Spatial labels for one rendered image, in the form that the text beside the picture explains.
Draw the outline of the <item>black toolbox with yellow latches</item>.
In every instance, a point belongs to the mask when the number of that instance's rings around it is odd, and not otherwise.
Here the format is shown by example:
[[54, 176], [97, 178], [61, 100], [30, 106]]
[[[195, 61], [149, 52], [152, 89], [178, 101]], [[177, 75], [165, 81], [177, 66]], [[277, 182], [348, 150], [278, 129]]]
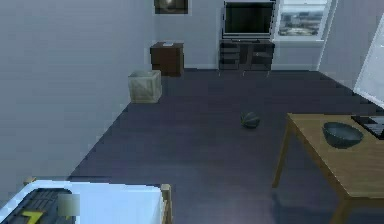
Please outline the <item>black toolbox with yellow latches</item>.
[[76, 224], [74, 216], [60, 216], [59, 196], [71, 194], [64, 188], [38, 188], [28, 193], [0, 224]]

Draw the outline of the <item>beige square bin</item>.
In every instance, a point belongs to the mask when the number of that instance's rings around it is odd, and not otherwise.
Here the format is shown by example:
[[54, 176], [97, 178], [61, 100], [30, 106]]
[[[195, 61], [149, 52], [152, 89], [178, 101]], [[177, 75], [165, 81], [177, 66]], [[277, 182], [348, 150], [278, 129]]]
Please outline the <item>beige square bin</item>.
[[134, 71], [128, 85], [132, 103], [157, 103], [162, 96], [161, 71]]

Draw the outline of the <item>dark green striped ball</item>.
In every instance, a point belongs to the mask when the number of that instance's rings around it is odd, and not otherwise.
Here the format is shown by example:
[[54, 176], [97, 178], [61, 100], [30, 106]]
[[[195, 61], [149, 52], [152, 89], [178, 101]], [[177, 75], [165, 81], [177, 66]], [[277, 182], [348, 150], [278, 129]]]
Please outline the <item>dark green striped ball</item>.
[[255, 129], [260, 124], [260, 118], [254, 112], [242, 113], [240, 123], [245, 128]]

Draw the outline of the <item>dark brown wooden cabinet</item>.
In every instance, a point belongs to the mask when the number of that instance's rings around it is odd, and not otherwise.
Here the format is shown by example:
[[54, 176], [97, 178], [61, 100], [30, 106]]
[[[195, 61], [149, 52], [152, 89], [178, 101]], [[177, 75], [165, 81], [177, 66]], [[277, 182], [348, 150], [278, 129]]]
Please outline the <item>dark brown wooden cabinet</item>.
[[150, 47], [153, 70], [160, 70], [162, 76], [180, 77], [184, 73], [184, 44], [173, 43], [165, 46], [157, 42]]

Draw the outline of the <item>black television stand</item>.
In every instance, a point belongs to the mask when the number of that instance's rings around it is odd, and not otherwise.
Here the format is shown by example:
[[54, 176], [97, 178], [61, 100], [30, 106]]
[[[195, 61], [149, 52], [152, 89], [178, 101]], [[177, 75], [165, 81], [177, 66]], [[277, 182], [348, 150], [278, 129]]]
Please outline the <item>black television stand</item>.
[[220, 70], [270, 71], [275, 44], [270, 40], [221, 40], [218, 67]]

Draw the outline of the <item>black television set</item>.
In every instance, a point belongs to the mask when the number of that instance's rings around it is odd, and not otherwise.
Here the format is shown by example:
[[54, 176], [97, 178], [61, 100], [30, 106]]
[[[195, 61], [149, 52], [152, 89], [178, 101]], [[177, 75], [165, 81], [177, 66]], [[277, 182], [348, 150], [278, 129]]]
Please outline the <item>black television set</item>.
[[274, 0], [225, 1], [222, 38], [269, 39], [274, 8]]

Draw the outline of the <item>white framed window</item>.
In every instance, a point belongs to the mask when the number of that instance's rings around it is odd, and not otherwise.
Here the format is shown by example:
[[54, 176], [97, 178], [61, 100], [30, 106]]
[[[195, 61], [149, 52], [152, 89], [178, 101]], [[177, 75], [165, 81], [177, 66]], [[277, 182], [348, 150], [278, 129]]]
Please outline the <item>white framed window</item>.
[[279, 0], [274, 39], [320, 41], [333, 0]]

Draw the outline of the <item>dark grey bowl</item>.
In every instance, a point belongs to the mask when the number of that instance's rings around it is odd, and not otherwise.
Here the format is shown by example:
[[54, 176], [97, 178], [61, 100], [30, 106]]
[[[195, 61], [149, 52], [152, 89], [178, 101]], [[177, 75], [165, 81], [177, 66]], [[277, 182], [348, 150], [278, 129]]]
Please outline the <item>dark grey bowl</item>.
[[340, 122], [326, 122], [322, 127], [326, 142], [335, 148], [346, 149], [359, 144], [364, 135], [357, 128]]

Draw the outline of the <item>pale grey cup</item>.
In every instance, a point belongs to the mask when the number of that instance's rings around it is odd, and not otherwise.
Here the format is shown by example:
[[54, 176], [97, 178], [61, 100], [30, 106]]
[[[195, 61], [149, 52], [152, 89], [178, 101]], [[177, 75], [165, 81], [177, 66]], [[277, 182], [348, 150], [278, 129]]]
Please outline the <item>pale grey cup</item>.
[[80, 196], [78, 194], [59, 194], [57, 210], [60, 216], [79, 216]]

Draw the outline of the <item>light wooden table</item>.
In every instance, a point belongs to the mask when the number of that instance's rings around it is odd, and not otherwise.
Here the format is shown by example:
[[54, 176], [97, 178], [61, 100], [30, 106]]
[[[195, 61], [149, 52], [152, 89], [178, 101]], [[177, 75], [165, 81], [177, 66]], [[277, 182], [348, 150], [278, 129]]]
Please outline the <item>light wooden table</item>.
[[340, 150], [325, 140], [322, 127], [327, 122], [358, 126], [349, 115], [286, 115], [286, 128], [272, 186], [276, 188], [279, 185], [290, 136], [295, 135], [338, 195], [339, 203], [329, 224], [345, 224], [354, 208], [384, 207], [384, 140], [360, 128], [362, 141]]

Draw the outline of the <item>black laptop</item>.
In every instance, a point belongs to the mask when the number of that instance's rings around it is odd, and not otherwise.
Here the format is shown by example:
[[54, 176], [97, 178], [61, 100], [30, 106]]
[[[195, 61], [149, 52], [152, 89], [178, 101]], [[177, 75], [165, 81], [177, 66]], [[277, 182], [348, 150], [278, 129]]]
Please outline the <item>black laptop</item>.
[[384, 140], [384, 116], [352, 116], [352, 120], [379, 140]]

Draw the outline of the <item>dark framed wall picture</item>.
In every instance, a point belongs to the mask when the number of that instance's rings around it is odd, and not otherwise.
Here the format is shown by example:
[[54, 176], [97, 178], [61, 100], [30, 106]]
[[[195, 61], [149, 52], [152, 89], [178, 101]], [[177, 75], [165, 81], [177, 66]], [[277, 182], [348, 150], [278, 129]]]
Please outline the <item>dark framed wall picture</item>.
[[154, 0], [156, 14], [187, 14], [188, 0]]

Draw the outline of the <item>white bed with wooden frame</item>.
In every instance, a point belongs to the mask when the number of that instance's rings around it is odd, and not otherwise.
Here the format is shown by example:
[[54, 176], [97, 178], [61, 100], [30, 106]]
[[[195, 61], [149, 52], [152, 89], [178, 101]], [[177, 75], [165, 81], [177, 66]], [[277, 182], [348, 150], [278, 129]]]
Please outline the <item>white bed with wooden frame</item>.
[[0, 208], [0, 219], [9, 215], [34, 189], [64, 188], [80, 196], [76, 224], [174, 224], [171, 186], [127, 185], [96, 182], [38, 180], [31, 178]]

